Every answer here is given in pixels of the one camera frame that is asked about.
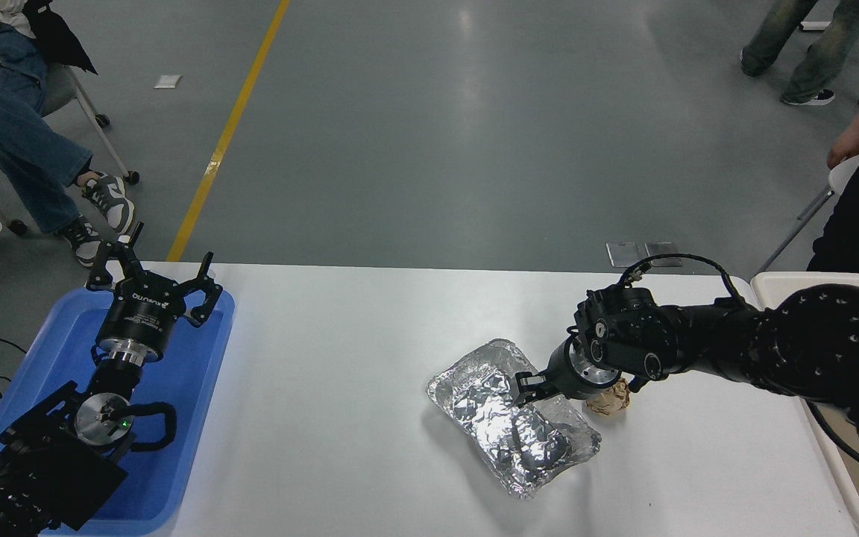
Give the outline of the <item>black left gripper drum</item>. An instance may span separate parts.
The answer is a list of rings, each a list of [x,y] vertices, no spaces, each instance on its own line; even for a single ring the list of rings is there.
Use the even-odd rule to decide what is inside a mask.
[[[174,280],[160,276],[129,277],[113,290],[113,301],[95,343],[111,351],[116,343],[132,341],[148,353],[163,353],[186,304]]]

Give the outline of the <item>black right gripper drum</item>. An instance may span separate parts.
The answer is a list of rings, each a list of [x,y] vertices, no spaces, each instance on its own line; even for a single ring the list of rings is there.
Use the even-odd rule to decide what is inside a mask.
[[[586,357],[577,337],[568,337],[553,351],[546,377],[569,400],[587,401],[600,393],[600,368]]]

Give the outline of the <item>person's hand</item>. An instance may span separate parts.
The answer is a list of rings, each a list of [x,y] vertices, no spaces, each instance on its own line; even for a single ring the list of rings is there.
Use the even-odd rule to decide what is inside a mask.
[[[850,125],[835,139],[826,156],[828,169],[859,155],[859,127]]]

